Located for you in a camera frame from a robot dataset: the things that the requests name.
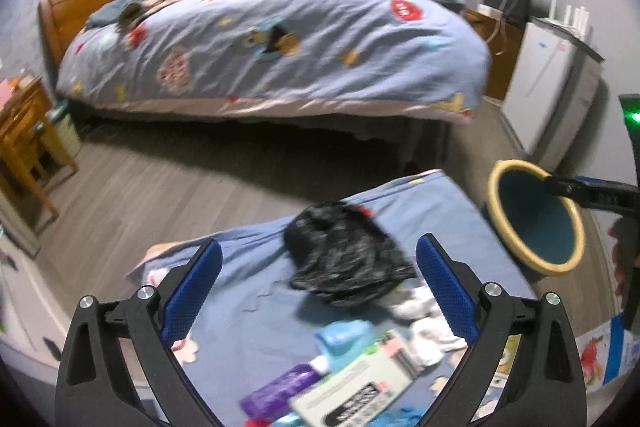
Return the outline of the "purple wrapper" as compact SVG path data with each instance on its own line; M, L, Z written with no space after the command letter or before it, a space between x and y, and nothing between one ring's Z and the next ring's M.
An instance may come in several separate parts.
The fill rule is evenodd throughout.
M239 402L248 418L274 421L290 410L288 400L317 384L326 376L325 369L311 363L297 364L270 383L251 392Z

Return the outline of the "strawberry printed carton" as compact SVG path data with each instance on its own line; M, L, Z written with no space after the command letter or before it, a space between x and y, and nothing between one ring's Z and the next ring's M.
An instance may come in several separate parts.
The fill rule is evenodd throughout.
M595 329L578 336L576 346L586 394L589 395L615 378L620 371L615 367L609 371L608 366L614 360L610 355L611 349L614 349L616 355L620 355L620 349L624 347L622 316L617 314Z

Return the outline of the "teal bin with yellow rim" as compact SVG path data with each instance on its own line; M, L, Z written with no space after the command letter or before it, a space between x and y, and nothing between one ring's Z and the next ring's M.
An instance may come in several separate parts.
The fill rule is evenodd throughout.
M586 234L576 204L544 188L549 176L529 161L496 161L487 180L484 211L520 265L541 277L559 277L582 262Z

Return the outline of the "white tissue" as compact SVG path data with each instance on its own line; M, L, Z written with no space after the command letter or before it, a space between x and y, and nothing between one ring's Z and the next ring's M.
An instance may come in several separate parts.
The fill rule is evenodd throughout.
M454 335L426 285L400 285L378 299L378 305L395 320L409 324L410 346L424 367L438 364L447 352L468 347L463 338Z

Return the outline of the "black plastic bag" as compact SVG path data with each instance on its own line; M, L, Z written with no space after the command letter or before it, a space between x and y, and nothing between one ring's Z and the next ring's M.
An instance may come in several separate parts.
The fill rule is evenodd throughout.
M290 286L334 308L359 308L416 277L370 213L341 200L299 213L284 230L283 243L295 265Z

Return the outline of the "wooden nightstand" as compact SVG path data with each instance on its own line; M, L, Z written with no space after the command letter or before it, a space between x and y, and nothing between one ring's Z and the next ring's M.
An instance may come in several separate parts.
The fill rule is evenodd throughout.
M508 92L518 61L524 29L500 22L471 9L466 9L464 19L486 41L491 57L485 95L502 102Z

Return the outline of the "small wooden chair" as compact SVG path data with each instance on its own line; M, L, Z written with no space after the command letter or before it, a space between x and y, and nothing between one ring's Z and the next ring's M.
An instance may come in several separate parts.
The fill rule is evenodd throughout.
M46 152L62 166L79 170L47 113L53 108L40 77L8 82L10 97L1 109L1 164L23 190L39 200L55 220L60 212L44 189L50 176L40 158Z

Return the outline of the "light blue face mask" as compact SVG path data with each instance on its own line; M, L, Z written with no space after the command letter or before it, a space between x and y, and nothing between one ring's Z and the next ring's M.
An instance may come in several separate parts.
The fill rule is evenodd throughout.
M318 349L331 367L355 360L374 341L373 324L367 320L335 321L314 333Z

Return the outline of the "pale green medicine box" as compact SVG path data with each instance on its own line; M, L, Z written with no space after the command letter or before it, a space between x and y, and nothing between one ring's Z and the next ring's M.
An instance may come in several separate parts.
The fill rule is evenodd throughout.
M364 426L393 404L423 369L413 347L390 329L349 365L288 404L309 426Z

